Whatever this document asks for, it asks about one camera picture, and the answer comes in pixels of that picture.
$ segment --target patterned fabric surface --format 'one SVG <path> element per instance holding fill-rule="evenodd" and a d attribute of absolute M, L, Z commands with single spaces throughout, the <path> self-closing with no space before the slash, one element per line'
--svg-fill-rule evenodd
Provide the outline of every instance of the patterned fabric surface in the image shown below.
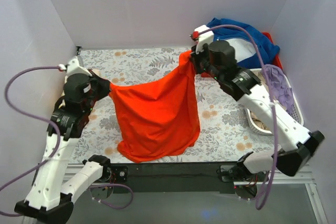
<path fill-rule="evenodd" d="M 180 53 L 188 48 L 129 50 L 84 50 L 85 67 L 99 69 L 103 78 L 120 86 L 158 80 L 178 66 Z M 273 136 L 258 135 L 249 128 L 244 108 L 225 94 L 211 78 L 196 76 L 196 97 L 201 133 L 194 147 L 179 156 L 153 162 L 237 161 L 245 153 L 273 148 Z M 113 163 L 129 163 L 117 151 L 121 132 L 111 98 L 97 102 L 90 122 L 70 159 L 79 164 L 93 154 L 105 155 Z"/>

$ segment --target orange fabric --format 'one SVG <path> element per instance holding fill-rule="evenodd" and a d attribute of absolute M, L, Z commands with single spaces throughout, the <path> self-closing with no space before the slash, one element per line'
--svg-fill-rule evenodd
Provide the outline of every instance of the orange fabric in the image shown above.
<path fill-rule="evenodd" d="M 136 163 L 182 154 L 200 134 L 195 70 L 190 51 L 158 81 L 121 87 L 111 84 L 122 141 L 118 151 Z"/>
<path fill-rule="evenodd" d="M 210 74 L 204 72 L 204 73 L 201 73 L 201 77 L 203 78 L 212 78 Z"/>

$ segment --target white enclosure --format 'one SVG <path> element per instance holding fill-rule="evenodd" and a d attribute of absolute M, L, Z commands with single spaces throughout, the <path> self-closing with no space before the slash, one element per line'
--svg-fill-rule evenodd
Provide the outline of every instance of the white enclosure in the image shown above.
<path fill-rule="evenodd" d="M 65 63 L 75 46 L 149 48 L 189 46 L 189 34 L 213 17 L 226 17 L 271 32 L 299 100 L 306 126 L 325 142 L 311 160 L 329 223 L 336 223 L 333 130 L 336 105 L 336 0 L 0 0 L 2 78 L 0 89 L 17 72 Z M 50 116 L 60 95 L 57 71 L 27 74 L 10 97 L 21 108 Z M 46 125 L 22 117 L 2 99 L 0 185 L 40 162 Z M 0 194 L 0 209 L 13 212 L 30 189 L 27 176 Z M 20 223 L 0 217 L 0 223 Z"/>

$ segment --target cable clip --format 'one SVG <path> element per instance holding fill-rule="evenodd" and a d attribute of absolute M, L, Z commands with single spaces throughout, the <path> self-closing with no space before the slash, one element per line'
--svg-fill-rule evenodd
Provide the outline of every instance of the cable clip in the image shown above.
<path fill-rule="evenodd" d="M 59 64 L 58 65 L 58 71 L 60 71 L 60 72 L 67 71 L 67 67 L 64 64 Z"/>
<path fill-rule="evenodd" d="M 194 31 L 192 34 L 190 34 L 190 37 L 193 41 L 198 40 L 198 31 Z"/>
<path fill-rule="evenodd" d="M 271 108 L 273 108 L 273 107 L 275 106 L 276 103 L 277 103 L 276 101 L 274 101 L 274 102 L 269 102 L 269 106 L 270 106 Z"/>

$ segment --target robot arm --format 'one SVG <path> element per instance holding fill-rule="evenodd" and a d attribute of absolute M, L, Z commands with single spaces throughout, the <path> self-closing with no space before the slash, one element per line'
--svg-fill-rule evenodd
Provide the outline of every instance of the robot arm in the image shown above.
<path fill-rule="evenodd" d="M 69 159 L 95 103 L 110 92 L 110 82 L 84 68 L 80 62 L 80 58 L 74 57 L 66 66 L 59 65 L 68 76 L 65 95 L 56 102 L 51 116 L 61 132 L 60 145 L 57 153 L 39 169 L 25 200 L 15 206 L 15 212 L 44 223 L 66 223 L 79 196 L 94 181 L 109 175 L 110 160 L 94 155 L 79 173 L 62 184 Z M 57 134 L 49 125 L 43 160 L 49 159 L 56 142 Z"/>
<path fill-rule="evenodd" d="M 208 31 L 198 36 L 206 26 L 195 29 L 191 35 L 197 41 L 192 48 L 192 61 L 197 73 L 206 72 L 237 102 L 250 109 L 272 132 L 274 132 L 271 108 L 277 115 L 278 137 L 281 149 L 278 152 L 277 168 L 288 176 L 297 171 L 313 156 L 324 140 L 321 132 L 310 132 L 297 123 L 279 104 L 271 104 L 265 87 L 249 69 L 241 68 L 235 59 L 235 50 L 227 41 L 213 41 L 214 34 Z M 232 167 L 227 176 L 249 178 L 252 174 L 271 170 L 273 152 L 250 152 Z"/>

